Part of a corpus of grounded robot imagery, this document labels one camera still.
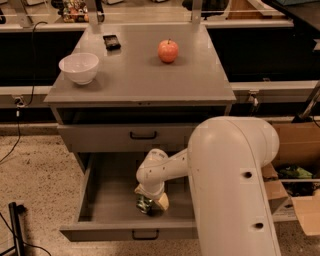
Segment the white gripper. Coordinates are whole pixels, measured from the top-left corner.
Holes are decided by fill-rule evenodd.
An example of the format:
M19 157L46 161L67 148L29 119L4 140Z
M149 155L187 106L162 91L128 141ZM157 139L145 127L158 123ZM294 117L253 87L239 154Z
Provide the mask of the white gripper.
M163 183L157 185L139 184L134 189L134 193L154 200L155 204L158 205L162 211L166 211L169 208L169 199L167 194L164 193Z

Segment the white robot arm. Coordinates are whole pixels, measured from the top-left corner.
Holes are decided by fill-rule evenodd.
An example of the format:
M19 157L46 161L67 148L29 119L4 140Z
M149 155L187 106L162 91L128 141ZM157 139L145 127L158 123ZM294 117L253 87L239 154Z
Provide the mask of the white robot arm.
M151 150L135 192L167 210L165 182L186 176L202 256L281 256L262 177L278 149L278 134L263 119L211 118L179 153Z

